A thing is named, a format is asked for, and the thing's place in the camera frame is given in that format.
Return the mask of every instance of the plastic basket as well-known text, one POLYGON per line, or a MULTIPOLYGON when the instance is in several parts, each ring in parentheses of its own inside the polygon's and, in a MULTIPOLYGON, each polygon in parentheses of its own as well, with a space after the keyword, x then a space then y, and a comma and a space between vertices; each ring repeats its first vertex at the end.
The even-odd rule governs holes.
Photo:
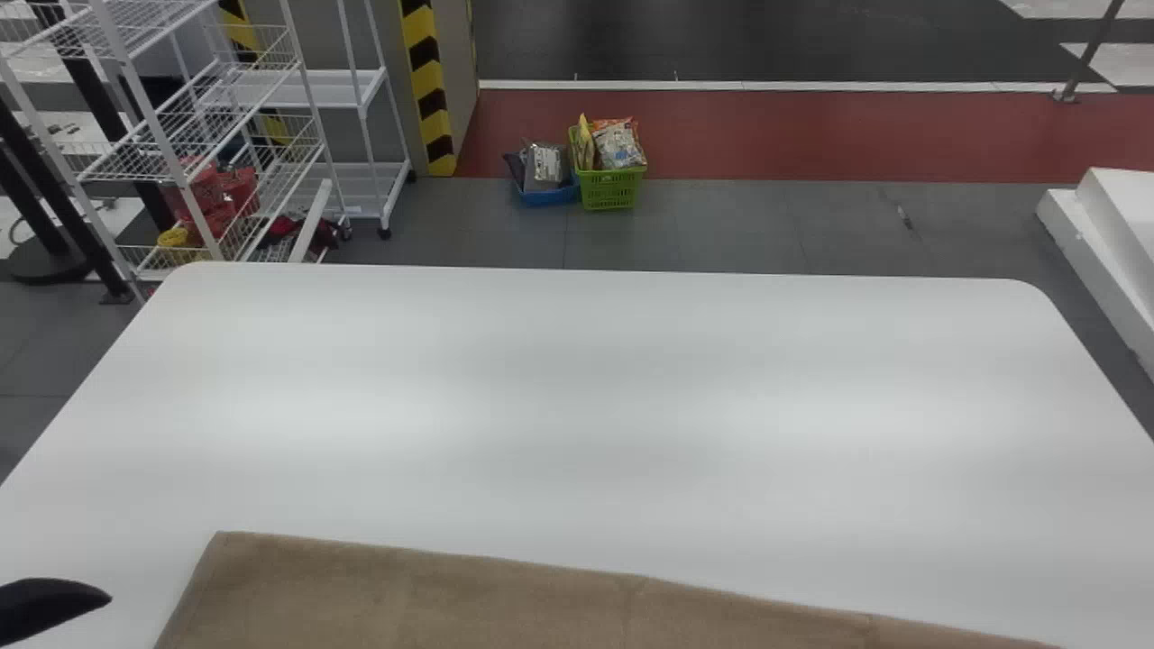
POLYGON ((501 156, 504 158, 505 164, 509 165, 509 173, 512 176, 512 185, 517 188, 517 194, 520 195, 520 202, 529 208, 544 207, 544 206, 557 206, 562 203, 571 203, 577 200, 580 189, 577 188, 578 179, 574 176, 574 184, 565 187, 559 187, 556 189, 550 189, 548 192, 525 192, 517 185, 517 171, 515 165, 519 164, 517 154, 504 154, 501 156))
POLYGON ((569 127, 569 155, 574 173, 579 179, 580 202, 586 210, 627 209, 637 202, 644 166, 619 171, 585 171, 577 169, 577 127, 569 127))

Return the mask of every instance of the green basket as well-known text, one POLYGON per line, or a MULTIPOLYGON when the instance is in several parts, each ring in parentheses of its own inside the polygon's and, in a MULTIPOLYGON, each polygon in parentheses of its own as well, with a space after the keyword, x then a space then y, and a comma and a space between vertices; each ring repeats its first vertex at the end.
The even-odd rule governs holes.
POLYGON ((569 155, 580 185, 580 202, 589 211, 625 209, 637 202, 637 192, 645 176, 644 166, 620 171, 584 171, 577 169, 577 127, 569 127, 569 155))

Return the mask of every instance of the red floor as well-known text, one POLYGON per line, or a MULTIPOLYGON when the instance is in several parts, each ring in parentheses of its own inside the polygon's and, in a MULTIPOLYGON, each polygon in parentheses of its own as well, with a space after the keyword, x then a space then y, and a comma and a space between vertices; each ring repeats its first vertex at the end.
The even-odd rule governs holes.
POLYGON ((650 178, 1077 182, 1154 170, 1154 95, 485 90, 457 176, 507 173, 520 137, 634 115, 650 178))

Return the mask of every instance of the hazard stripe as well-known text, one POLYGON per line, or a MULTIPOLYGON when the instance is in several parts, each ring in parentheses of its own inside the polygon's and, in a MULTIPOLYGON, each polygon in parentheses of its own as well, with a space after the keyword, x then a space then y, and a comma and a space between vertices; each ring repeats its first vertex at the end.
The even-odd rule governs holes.
POLYGON ((457 155, 430 0, 397 0, 429 176, 452 176, 457 155))
MULTIPOLYGON (((248 12, 245 9, 243 0, 217 0, 220 8, 224 32, 232 43, 232 49, 237 52, 237 60, 243 64, 255 62, 260 58, 264 47, 256 37, 256 30, 248 20, 248 12)), ((269 139, 277 144, 288 144, 292 142, 292 134, 284 121, 277 117, 272 109, 261 109, 256 119, 261 120, 261 126, 269 134, 269 139)))

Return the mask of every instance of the blue basket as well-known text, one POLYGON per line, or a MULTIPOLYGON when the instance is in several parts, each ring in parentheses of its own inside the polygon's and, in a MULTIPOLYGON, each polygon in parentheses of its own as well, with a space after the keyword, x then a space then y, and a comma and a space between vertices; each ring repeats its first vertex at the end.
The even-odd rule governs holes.
POLYGON ((503 157, 505 164, 509 165, 509 174, 512 178, 512 185, 517 188, 517 193, 520 194, 520 202, 525 203, 525 207, 537 208, 542 206, 560 206, 562 203, 574 203, 580 200, 580 185, 578 185, 576 174, 572 177, 574 184, 568 187, 559 187, 548 192, 525 192, 517 184, 517 170, 515 169, 515 165, 520 163, 520 156, 517 154, 505 154, 501 157, 503 157))

